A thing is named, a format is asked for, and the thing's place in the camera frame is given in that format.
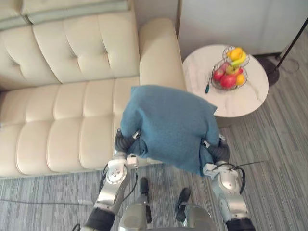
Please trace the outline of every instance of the floor lamp base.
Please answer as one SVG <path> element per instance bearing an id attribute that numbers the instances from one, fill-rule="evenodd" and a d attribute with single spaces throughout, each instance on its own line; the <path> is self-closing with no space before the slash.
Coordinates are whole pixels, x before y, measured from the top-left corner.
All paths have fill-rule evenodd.
<path id="1" fill-rule="evenodd" d="M 267 58 L 257 58 L 260 64 L 263 66 L 269 80 L 269 86 L 274 85 L 279 80 L 279 70 L 275 70 L 276 65 Z"/>

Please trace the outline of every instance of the blue cloth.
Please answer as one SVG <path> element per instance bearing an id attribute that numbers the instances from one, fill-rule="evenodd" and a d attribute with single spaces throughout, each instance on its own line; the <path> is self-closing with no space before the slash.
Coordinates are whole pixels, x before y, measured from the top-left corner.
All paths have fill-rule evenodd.
<path id="1" fill-rule="evenodd" d="M 141 131 L 130 153 L 202 176 L 203 166 L 213 163 L 202 141 L 212 145 L 219 141 L 215 110 L 204 99 L 185 91 L 160 86 L 132 87 L 121 130 L 124 137 Z"/>

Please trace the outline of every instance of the black lamp pole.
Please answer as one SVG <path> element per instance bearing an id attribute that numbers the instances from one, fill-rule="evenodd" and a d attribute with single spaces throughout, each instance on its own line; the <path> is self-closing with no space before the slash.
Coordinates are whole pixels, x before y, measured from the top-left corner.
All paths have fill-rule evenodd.
<path id="1" fill-rule="evenodd" d="M 280 59 L 280 62 L 277 64 L 277 66 L 275 67 L 275 71 L 277 71 L 278 67 L 280 67 L 280 65 L 282 64 L 282 62 L 284 61 L 284 59 L 286 58 L 286 56 L 288 55 L 288 53 L 290 52 L 290 50 L 292 49 L 292 47 L 294 46 L 294 44 L 296 43 L 297 39 L 299 38 L 299 36 L 301 35 L 301 33 L 303 32 L 303 30 L 305 29 L 305 27 L 307 26 L 308 23 L 308 17 L 306 19 L 306 21 L 304 22 L 303 26 L 300 28 L 298 34 L 296 35 L 296 37 L 294 38 L 294 40 L 292 41 L 291 45 L 289 46 L 289 48 L 287 49 L 287 51 L 285 52 L 285 54 L 283 55 L 283 57 Z"/>
<path id="2" fill-rule="evenodd" d="M 296 43 L 297 39 L 299 38 L 299 36 L 301 35 L 303 30 L 307 26 L 307 23 L 308 23 L 308 17 L 307 17 L 306 21 L 304 22 L 304 24 L 302 25 L 302 27 L 300 28 L 298 34 L 296 35 L 296 37 L 293 39 L 292 43 L 288 47 L 287 51 L 285 52 L 285 54 L 283 55 L 283 57 L 280 59 L 279 63 L 276 66 L 275 66 L 275 64 L 273 62 L 271 62 L 267 58 L 257 57 L 258 61 L 263 66 L 263 68 L 264 68 L 264 70 L 265 70 L 265 72 L 266 72 L 266 74 L 268 76 L 269 86 L 274 85 L 278 81 L 278 79 L 279 79 L 279 70 L 278 70 L 278 68 L 283 63 L 283 61 L 285 60 L 286 56 L 288 55 L 288 53 L 290 52 L 290 50 L 292 49 L 292 47 Z"/>

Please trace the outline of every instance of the sofa armrest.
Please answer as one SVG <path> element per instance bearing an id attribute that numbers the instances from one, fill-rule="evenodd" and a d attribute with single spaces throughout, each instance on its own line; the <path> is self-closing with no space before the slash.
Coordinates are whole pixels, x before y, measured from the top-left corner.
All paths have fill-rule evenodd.
<path id="1" fill-rule="evenodd" d="M 168 18 L 157 18 L 139 31 L 140 84 L 186 90 L 179 44 Z"/>

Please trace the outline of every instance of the gray carpet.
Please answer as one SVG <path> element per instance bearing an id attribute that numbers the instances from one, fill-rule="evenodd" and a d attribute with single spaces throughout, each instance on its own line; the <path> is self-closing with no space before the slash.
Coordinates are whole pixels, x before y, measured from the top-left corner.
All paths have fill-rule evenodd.
<path id="1" fill-rule="evenodd" d="M 231 163 L 243 164 L 247 185 L 244 198 L 258 231 L 308 230 L 308 30 L 306 29 L 280 68 L 278 83 L 264 104 L 240 124 L 223 128 L 231 148 Z M 139 169 L 151 188 L 153 227 L 178 226 L 173 207 L 181 189 L 190 186 L 191 200 L 206 208 L 220 231 L 225 230 L 208 179 L 156 165 Z M 0 198 L 27 201 L 94 201 L 101 172 L 0 180 Z M 131 181 L 127 192 L 132 188 Z M 119 214 L 138 196 L 136 190 Z M 22 205 L 0 202 L 1 231 L 70 231 L 84 224 L 90 207 L 74 205 Z M 113 230 L 117 230 L 116 218 Z"/>

